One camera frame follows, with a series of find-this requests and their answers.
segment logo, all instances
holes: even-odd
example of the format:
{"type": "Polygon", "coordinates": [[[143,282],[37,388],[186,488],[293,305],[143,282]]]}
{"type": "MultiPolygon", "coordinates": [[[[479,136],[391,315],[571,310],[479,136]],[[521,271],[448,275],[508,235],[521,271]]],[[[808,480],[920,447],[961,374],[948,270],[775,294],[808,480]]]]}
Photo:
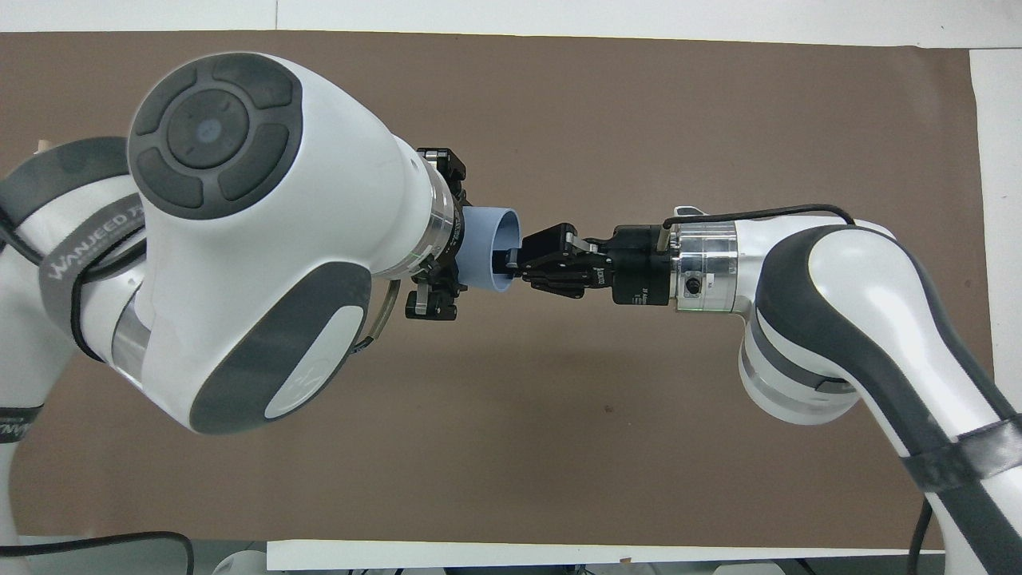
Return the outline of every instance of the logo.
{"type": "Polygon", "coordinates": [[[48,257],[50,271],[47,275],[51,279],[63,279],[64,273],[73,266],[81,262],[83,257],[95,252],[100,241],[111,233],[117,232],[128,224],[134,224],[142,219],[142,206],[130,205],[127,212],[113,215],[103,222],[99,227],[92,230],[82,241],[68,246],[68,251],[53,257],[48,257]]]}

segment circular button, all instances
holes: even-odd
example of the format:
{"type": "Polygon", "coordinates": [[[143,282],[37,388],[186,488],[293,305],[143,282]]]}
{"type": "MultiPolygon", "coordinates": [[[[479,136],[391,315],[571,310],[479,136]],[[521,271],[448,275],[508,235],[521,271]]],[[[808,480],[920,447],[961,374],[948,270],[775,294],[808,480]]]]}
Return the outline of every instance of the circular button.
{"type": "Polygon", "coordinates": [[[248,136],[248,112],[224,90],[189,96],[171,114],[167,143],[178,161],[204,170],[220,165],[241,149],[248,136]]]}

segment black bracket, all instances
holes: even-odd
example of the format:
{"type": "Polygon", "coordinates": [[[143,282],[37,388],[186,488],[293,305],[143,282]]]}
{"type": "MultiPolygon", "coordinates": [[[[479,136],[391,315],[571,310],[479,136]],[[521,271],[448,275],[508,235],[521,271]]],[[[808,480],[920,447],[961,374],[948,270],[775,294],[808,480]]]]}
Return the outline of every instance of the black bracket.
{"type": "Polygon", "coordinates": [[[615,227],[610,239],[583,239],[573,225],[560,223],[526,236],[518,249],[495,251],[494,272],[565,298],[610,287],[615,304],[667,305],[671,261],[656,250],[659,230],[625,225],[615,227]]]}
{"type": "MultiPolygon", "coordinates": [[[[444,178],[460,217],[461,205],[471,205],[461,185],[465,179],[465,163],[447,147],[420,147],[416,151],[444,178]]],[[[412,276],[416,290],[405,300],[405,318],[434,322],[451,322],[458,318],[455,299],[468,290],[468,286],[458,281],[456,252],[456,248],[445,250],[440,260],[432,255],[426,257],[419,273],[412,276]]]]}
{"type": "Polygon", "coordinates": [[[612,263],[600,245],[579,238],[569,223],[525,236],[518,249],[494,252],[495,273],[513,274],[536,290],[574,299],[582,298],[587,287],[612,285],[612,263]]]}

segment light blue cylinder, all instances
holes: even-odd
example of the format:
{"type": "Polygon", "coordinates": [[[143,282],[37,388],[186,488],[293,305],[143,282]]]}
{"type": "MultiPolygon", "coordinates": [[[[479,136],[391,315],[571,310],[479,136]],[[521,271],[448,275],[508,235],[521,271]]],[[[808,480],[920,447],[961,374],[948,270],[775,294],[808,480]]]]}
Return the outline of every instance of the light blue cylinder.
{"type": "Polygon", "coordinates": [[[514,276],[494,273],[493,253],[495,250],[521,247],[518,213],[510,207],[476,205],[465,205],[462,213],[465,237],[455,255],[458,280],[483,290],[507,291],[514,276]]]}

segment gray stripe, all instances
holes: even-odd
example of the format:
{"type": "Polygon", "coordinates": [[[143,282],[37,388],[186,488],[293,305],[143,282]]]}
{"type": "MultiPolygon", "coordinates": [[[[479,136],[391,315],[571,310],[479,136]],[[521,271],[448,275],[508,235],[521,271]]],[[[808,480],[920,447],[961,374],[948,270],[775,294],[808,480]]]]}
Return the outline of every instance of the gray stripe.
{"type": "Polygon", "coordinates": [[[805,370],[799,366],[793,364],[790,360],[784,356],[774,344],[770,343],[766,339],[766,334],[763,334],[762,327],[759,325],[759,315],[753,314],[752,319],[749,321],[749,330],[752,332],[752,341],[756,343],[756,347],[759,348],[759,352],[763,354],[766,362],[774,367],[775,370],[784,375],[784,377],[789,380],[802,384],[807,388],[812,388],[820,393],[854,393],[855,388],[851,386],[848,382],[844,380],[836,380],[834,378],[828,378],[826,376],[821,376],[820,374],[815,374],[805,370]]]}
{"type": "Polygon", "coordinates": [[[747,376],[748,381],[752,384],[752,387],[756,388],[756,390],[763,394],[766,399],[781,408],[784,408],[785,410],[806,415],[826,416],[833,414],[834,409],[831,405],[814,405],[812,403],[797,401],[760,381],[759,378],[756,377],[756,371],[752,368],[752,361],[749,360],[749,354],[745,350],[745,340],[742,340],[742,369],[745,370],[745,375],[747,376]]]}

